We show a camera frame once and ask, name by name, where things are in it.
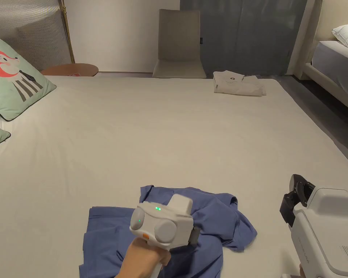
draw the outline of white controller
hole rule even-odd
[[[186,246],[193,230],[191,209],[192,200],[179,194],[174,194],[167,206],[140,203],[131,216],[130,231],[162,249]],[[157,278],[161,267],[158,264],[150,278]]]

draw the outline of headboard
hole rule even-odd
[[[305,63],[310,63],[319,41],[332,41],[332,29],[348,24],[348,0],[316,0],[294,75],[303,79]]]

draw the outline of fox print pillow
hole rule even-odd
[[[56,88],[13,48],[0,40],[0,115],[7,121]]]

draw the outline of blue shirt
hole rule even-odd
[[[227,193],[212,194],[196,188],[141,188],[140,202],[167,205],[173,194],[193,200],[191,215],[201,228],[196,247],[172,249],[171,261],[159,278],[214,278],[223,265],[222,247],[243,251],[256,237],[249,220],[237,210],[237,199]],[[134,209],[124,207],[92,207],[84,235],[84,264],[80,278],[112,278],[121,268],[134,235],[130,218]]]

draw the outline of human hand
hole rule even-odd
[[[305,274],[304,274],[304,270],[303,270],[303,268],[302,268],[302,265],[299,265],[299,272],[300,272],[300,276],[301,276],[302,278],[305,278]]]
[[[149,246],[145,240],[137,237],[129,246],[116,278],[149,278],[159,262],[167,265],[170,259],[168,250]]]

